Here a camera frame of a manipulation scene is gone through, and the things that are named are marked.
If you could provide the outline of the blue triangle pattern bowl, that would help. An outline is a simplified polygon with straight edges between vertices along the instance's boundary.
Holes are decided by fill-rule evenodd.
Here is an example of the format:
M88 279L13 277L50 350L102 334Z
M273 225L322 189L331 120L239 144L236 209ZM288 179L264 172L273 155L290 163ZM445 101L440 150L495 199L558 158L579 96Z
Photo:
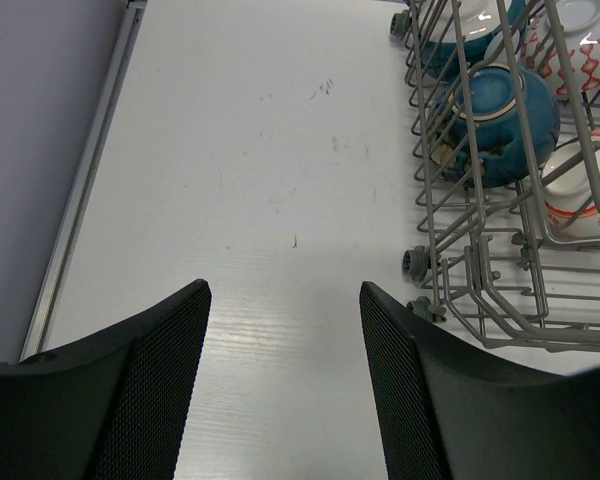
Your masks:
M467 68L493 54L496 44L502 40L496 1L458 1L457 18L454 19L453 2L448 1L432 27L429 40L422 44L421 65L432 78L450 82L460 72L456 26L460 27L460 36L463 38L461 47Z

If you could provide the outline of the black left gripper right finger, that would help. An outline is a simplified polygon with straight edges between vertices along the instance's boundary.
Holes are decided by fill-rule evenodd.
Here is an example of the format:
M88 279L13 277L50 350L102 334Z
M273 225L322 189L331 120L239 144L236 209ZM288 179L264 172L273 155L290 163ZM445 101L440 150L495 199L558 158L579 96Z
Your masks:
M600 479L600 367L487 353L364 282L361 324L391 479Z

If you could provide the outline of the orange floral pattern bowl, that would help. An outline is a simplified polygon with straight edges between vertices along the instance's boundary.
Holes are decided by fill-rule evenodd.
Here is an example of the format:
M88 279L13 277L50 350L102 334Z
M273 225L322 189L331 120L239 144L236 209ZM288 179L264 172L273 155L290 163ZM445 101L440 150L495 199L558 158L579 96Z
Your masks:
M600 142L600 129L591 134ZM596 151L600 171L600 149ZM547 218L556 236L586 238L600 236L600 213L592 200L586 167L581 162L542 187Z

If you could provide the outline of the white bowl red diamond pattern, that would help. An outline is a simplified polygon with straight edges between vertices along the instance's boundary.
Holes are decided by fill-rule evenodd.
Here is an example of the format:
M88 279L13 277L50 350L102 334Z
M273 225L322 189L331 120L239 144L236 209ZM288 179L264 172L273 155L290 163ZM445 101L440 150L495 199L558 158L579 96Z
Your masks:
M600 0L556 1L553 24L548 3L530 21L522 40L520 63L535 71L558 96L567 94L557 46L566 48L573 80L583 92L600 89Z

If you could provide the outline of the dark bowl beige inside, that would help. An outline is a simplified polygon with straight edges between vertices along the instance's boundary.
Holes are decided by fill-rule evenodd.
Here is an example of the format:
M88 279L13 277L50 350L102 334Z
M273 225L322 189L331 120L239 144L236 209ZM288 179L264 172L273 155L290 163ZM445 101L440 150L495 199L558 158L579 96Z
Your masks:
M515 78L508 66L493 63L469 78L474 136L469 136L463 85L447 85L436 96L427 117L429 159L451 183L465 178L474 186L471 144L477 147L484 189L523 179L529 168L514 85L523 95L537 165L553 153L560 136L560 113L554 92L534 71L520 67Z

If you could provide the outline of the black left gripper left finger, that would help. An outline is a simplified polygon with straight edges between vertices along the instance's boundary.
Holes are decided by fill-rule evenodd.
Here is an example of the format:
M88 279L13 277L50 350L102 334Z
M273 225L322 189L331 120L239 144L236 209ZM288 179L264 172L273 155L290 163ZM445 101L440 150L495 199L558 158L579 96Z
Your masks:
M197 280L80 340L0 363L0 479L172 478L210 306Z

